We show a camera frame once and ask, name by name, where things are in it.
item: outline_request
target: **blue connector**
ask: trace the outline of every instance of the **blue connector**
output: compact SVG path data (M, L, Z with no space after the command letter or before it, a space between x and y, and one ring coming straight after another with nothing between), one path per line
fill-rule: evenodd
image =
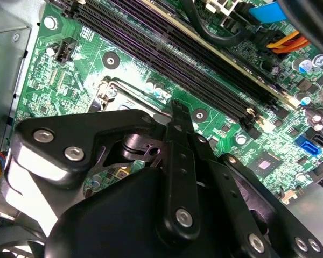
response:
M304 151L310 153L312 156L317 157L318 155L322 154L322 150L315 144L310 142L308 139L306 139L304 136L299 136L296 139L296 144Z

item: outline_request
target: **mounting hole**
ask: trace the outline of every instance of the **mounting hole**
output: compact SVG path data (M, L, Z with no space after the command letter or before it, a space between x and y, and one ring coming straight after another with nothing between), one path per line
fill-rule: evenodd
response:
M235 191L231 191L231 195L234 197L234 198L238 198L238 195L236 194Z
M160 149L158 149L158 148L153 148L153 149L151 149L150 150L150 152L149 152L149 154L151 155L151 156L155 156L155 155L157 155L157 154L159 154L160 153Z

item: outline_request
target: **chip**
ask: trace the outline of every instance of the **chip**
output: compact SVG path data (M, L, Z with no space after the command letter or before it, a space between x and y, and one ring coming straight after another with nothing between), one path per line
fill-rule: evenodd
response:
M45 112L47 112L47 108L45 106L41 106L40 111L45 113Z
M314 94L316 91L318 91L318 89L319 89L318 86L313 84L307 91L311 94Z
M281 120L279 119L276 119L273 124L276 126L276 127L280 127L283 125L284 122L282 122Z
M311 86L312 82L305 78L298 83L298 89L301 91L307 91Z
M268 152L262 152L257 158L248 164L250 168L256 175L266 178L269 176L275 169L281 166L283 163L282 160L275 157L274 155Z
M224 125L221 129L227 133L228 131L230 131L231 127L229 125Z
M294 127L292 127L292 128L290 129L290 135L292 135L292 136L297 136L298 134L299 134L298 129L296 129L296 128L294 128Z
M316 81L316 83L320 86L323 85L323 75Z
M304 165L306 162L307 162L307 157L305 156L297 161L297 163L301 166Z

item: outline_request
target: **silver screw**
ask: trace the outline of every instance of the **silver screw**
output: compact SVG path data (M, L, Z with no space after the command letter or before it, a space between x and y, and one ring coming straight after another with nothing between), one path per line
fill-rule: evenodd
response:
M151 119L148 116L142 117L142 120L144 120L146 123L150 123Z
M306 243L301 238L295 238L297 246L300 248L300 250L307 252L308 247Z
M250 234L249 235L249 242L251 246L260 254L264 253L264 245L261 239L255 235L255 234Z
M81 148L78 147L68 147L65 149L65 156L71 161L81 161L85 154Z
M113 58L108 58L107 63L112 66L115 63L115 60Z
M19 40L19 38L20 38L20 34L19 33L16 33L16 34L14 34L13 35L13 42L17 42L18 40Z
M54 135L47 130L38 130L33 133L33 138L38 142L47 144L54 140Z
M228 161L232 164L236 164L237 161L233 157L228 157Z
M109 98L115 98L117 96L118 90L115 87L109 87L107 91L107 96Z
M191 227L193 225L193 217L185 209L176 211L176 219L183 227Z
M182 131L182 127L180 125L175 125L174 128L176 128L178 131Z
M201 141L203 144L206 142L206 139L205 139L203 136L201 136L201 135L199 135L199 136L198 136L198 139L199 139L199 141Z
M312 249L314 249L318 253L321 252L321 248L319 247L319 245L313 239L309 238L308 242L310 243L310 246L312 247Z
M197 113L196 114L196 117L199 118L199 119L201 119L201 118L203 118L203 114L202 113Z

